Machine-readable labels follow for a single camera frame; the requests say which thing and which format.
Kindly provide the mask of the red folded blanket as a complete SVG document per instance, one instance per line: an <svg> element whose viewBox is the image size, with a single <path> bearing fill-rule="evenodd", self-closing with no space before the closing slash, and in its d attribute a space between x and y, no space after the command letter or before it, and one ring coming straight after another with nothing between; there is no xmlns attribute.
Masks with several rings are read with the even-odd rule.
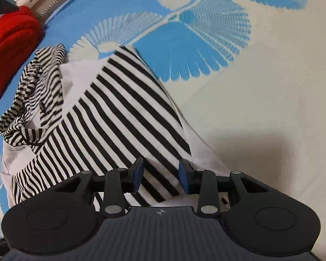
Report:
<svg viewBox="0 0 326 261"><path fill-rule="evenodd" d="M0 99L43 37L43 26L27 6L0 17Z"/></svg>

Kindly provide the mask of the black white striped hoodie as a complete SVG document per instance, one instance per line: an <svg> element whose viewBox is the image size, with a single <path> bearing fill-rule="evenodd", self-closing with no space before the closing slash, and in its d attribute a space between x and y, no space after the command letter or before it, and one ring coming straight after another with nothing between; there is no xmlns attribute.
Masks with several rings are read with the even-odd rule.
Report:
<svg viewBox="0 0 326 261"><path fill-rule="evenodd" d="M89 76L62 72L66 49L35 51L12 106L0 118L2 179L14 206L82 172L104 176L144 158L141 185L127 206L153 206L183 195L178 166L228 175L227 167L188 125L161 83L130 47L118 47Z"/></svg>

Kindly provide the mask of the blue white bed sheet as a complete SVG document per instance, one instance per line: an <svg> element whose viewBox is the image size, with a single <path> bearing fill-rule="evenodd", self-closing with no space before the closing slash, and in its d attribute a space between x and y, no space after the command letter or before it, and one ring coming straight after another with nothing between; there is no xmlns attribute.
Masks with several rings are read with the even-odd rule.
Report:
<svg viewBox="0 0 326 261"><path fill-rule="evenodd" d="M326 260L326 1L308 2L67 0L36 50L64 45L62 72L85 86L118 47L132 48L228 171L316 212L313 252ZM0 118L35 51L8 86ZM0 238L12 207L3 144L0 135Z"/></svg>

